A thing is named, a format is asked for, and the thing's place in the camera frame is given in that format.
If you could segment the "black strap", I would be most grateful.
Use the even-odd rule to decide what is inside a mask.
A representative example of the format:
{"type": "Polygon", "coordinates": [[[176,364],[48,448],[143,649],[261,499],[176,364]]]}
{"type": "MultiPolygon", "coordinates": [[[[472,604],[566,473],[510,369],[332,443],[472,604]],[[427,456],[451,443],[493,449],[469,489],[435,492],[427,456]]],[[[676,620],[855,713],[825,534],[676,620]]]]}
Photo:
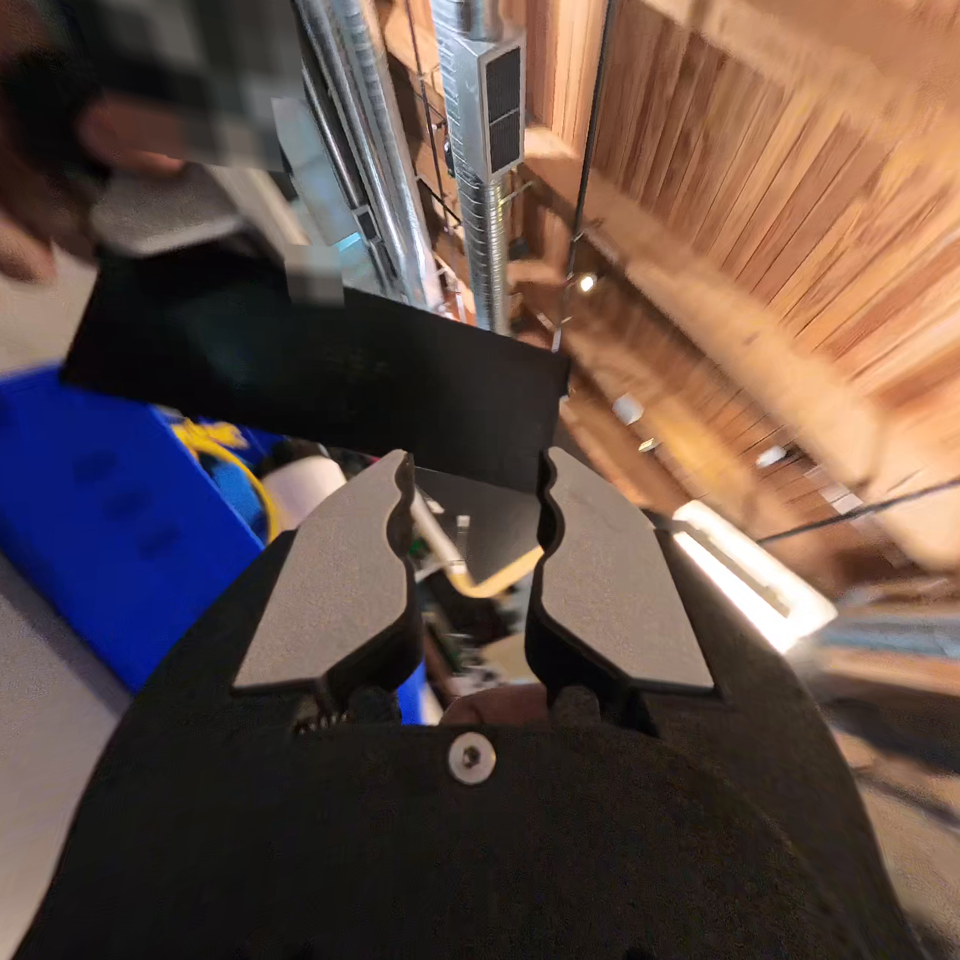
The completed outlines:
{"type": "Polygon", "coordinates": [[[61,380],[433,472],[537,491],[570,362],[347,287],[296,302],[274,262],[219,243],[103,253],[61,380]]]}

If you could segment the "studio light panel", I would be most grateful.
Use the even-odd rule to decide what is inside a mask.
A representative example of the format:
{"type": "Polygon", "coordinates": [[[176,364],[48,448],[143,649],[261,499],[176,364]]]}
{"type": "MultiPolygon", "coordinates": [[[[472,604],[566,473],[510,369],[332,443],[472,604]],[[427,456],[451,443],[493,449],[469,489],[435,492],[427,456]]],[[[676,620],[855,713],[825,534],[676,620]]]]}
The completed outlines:
{"type": "Polygon", "coordinates": [[[699,500],[671,517],[677,545],[779,653],[831,624],[834,603],[699,500]]]}

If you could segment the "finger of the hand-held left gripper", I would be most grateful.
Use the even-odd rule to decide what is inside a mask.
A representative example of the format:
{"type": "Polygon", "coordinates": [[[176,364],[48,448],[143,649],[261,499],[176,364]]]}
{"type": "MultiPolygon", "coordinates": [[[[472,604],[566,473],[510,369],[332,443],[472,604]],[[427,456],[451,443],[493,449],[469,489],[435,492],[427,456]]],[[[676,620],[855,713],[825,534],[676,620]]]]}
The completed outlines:
{"type": "Polygon", "coordinates": [[[247,219],[208,167],[113,172],[89,211],[92,238],[126,258],[152,258],[241,233],[247,219]]]}

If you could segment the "person's left hand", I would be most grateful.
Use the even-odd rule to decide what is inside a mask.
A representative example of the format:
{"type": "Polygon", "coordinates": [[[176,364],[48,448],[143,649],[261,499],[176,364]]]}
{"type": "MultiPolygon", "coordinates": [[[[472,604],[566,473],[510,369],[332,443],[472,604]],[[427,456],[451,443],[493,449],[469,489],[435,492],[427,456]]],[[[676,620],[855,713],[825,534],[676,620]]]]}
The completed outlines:
{"type": "MultiPolygon", "coordinates": [[[[54,282],[56,250],[88,265],[94,262],[88,199],[33,165],[22,148],[18,121],[2,103],[1,126],[1,270],[23,283],[54,282]]],[[[163,153],[125,146],[109,105],[100,99],[79,114],[80,146],[93,160],[112,169],[165,177],[179,174],[185,162],[163,153]]]]}

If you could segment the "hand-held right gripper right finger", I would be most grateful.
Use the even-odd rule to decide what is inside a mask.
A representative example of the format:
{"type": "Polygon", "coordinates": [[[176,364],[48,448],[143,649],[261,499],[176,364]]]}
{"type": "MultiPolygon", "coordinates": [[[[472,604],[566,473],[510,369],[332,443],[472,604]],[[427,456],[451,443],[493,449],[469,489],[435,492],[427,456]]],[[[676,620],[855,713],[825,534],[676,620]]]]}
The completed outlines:
{"type": "Polygon", "coordinates": [[[710,694],[715,683],[655,527],[566,450],[541,457],[525,656],[550,694],[710,694]]]}

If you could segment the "silver spiral air duct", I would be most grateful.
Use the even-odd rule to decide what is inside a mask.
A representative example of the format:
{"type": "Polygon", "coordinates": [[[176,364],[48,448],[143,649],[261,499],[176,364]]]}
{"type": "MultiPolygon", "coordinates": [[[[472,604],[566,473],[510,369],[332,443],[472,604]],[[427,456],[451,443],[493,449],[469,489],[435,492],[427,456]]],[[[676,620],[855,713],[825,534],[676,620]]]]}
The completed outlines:
{"type": "Polygon", "coordinates": [[[444,304],[378,12],[370,1],[297,1],[308,103],[385,292],[444,304]]]}
{"type": "Polygon", "coordinates": [[[525,30],[497,1],[433,1],[431,15],[476,322],[509,335],[506,180],[524,157],[525,30]]]}

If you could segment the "white roll with black caps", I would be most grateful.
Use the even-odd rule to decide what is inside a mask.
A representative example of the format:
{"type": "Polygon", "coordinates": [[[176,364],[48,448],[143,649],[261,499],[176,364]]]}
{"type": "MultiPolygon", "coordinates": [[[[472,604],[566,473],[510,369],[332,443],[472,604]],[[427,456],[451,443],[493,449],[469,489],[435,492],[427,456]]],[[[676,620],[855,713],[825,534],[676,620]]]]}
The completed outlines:
{"type": "Polygon", "coordinates": [[[281,532],[296,529],[324,500],[347,484],[342,467],[324,446],[300,438],[275,442],[258,471],[281,532]]]}

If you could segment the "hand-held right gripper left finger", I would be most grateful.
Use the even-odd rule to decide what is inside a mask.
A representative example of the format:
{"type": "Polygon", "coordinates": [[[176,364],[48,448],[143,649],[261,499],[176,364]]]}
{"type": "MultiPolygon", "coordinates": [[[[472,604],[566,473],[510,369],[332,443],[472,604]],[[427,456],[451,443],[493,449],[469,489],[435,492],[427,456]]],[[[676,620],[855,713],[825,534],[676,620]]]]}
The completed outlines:
{"type": "Polygon", "coordinates": [[[395,692],[417,671],[424,647],[409,558],[415,493],[413,459],[396,449],[300,522],[235,692],[395,692]]]}

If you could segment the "blue plastic bin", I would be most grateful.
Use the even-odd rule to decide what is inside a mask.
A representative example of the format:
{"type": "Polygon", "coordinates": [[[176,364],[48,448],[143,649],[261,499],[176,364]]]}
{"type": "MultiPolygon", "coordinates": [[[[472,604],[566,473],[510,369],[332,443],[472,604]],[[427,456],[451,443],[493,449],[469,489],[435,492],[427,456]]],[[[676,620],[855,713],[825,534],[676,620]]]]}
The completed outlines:
{"type": "Polygon", "coordinates": [[[265,545],[154,407],[2,376],[2,552],[132,693],[138,713],[309,706],[405,723],[415,682],[350,697],[234,691],[294,531],[265,545]]]}

